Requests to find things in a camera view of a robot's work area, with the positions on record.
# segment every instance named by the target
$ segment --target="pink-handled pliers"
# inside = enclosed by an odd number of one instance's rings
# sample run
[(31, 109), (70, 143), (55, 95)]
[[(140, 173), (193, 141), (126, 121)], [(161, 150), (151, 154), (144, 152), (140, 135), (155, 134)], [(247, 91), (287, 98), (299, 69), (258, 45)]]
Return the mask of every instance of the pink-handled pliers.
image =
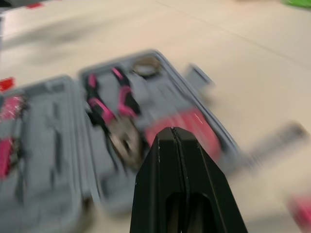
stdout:
[(108, 133), (117, 155), (130, 167), (139, 169), (142, 163), (142, 142), (133, 118), (140, 114), (128, 77), (118, 68), (112, 73), (120, 84), (118, 117), (105, 105), (98, 94), (95, 74), (90, 74), (86, 83), (87, 102), (92, 110), (93, 121)]

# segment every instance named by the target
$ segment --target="floor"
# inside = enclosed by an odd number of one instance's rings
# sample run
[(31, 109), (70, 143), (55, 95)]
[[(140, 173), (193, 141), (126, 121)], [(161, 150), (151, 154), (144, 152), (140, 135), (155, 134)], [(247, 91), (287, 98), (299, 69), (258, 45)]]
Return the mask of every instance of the floor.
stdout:
[[(311, 131), (311, 14), (276, 0), (63, 0), (17, 9), (4, 22), (1, 76), (27, 84), (144, 49), (215, 82), (209, 107), (243, 150), (287, 122)], [(255, 175), (228, 177), (250, 233), (299, 232), (286, 201), (306, 193), (311, 146)], [(130, 215), (100, 206), (89, 233), (127, 232)]]

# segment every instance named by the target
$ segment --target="tool case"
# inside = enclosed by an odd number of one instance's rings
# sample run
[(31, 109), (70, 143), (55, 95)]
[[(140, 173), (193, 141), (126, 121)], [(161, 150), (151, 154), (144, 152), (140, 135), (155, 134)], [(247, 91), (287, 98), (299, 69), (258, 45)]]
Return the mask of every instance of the tool case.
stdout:
[[(161, 63), (160, 73), (149, 79), (129, 72), (131, 64), (144, 56), (155, 56)], [(114, 66), (131, 81), (142, 112), (135, 119), (139, 130), (195, 107), (219, 139), (221, 170), (226, 174), (239, 161), (234, 140), (199, 94), (212, 81), (196, 66), (190, 66), (183, 78), (158, 51), (85, 68), (78, 81), (63, 75), (19, 87), (4, 97), (24, 96), (26, 109), (16, 119), (0, 122), (0, 139), (18, 138), (22, 153), (18, 165), (0, 181), (1, 233), (69, 232), (81, 220), (83, 203), (89, 199), (114, 215), (131, 209), (136, 172), (122, 164), (102, 128), (91, 124), (83, 85), (95, 73), (102, 99), (116, 110), (118, 85), (110, 72)]]

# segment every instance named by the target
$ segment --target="red object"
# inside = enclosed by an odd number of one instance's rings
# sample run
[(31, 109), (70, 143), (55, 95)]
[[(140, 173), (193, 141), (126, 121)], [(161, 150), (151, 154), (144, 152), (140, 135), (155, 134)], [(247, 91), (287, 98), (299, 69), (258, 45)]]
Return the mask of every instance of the red object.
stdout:
[(11, 138), (0, 141), (0, 179), (5, 178), (9, 172), (12, 142)]
[(37, 3), (34, 3), (34, 4), (27, 5), (26, 7), (27, 7), (28, 9), (34, 9), (34, 8), (37, 8), (37, 7), (40, 7), (40, 6), (43, 6), (43, 4), (37, 2)]
[(22, 96), (11, 96), (4, 99), (4, 103), (0, 109), (0, 121), (15, 119), (17, 114), (23, 108)]
[(166, 127), (180, 127), (192, 132), (209, 156), (215, 162), (218, 161), (221, 152), (219, 140), (197, 108), (169, 116), (146, 129), (145, 136), (150, 146), (156, 134)]
[(14, 86), (14, 78), (10, 77), (7, 79), (0, 80), (0, 91), (5, 91)]
[(296, 223), (302, 229), (311, 228), (311, 197), (296, 198), (290, 208)]

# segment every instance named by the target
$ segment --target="green object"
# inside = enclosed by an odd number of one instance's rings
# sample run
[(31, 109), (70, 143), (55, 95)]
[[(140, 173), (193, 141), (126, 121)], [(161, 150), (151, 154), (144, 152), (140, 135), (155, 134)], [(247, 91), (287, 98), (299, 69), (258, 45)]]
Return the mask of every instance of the green object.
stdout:
[(311, 0), (284, 0), (284, 3), (305, 8), (311, 7)]

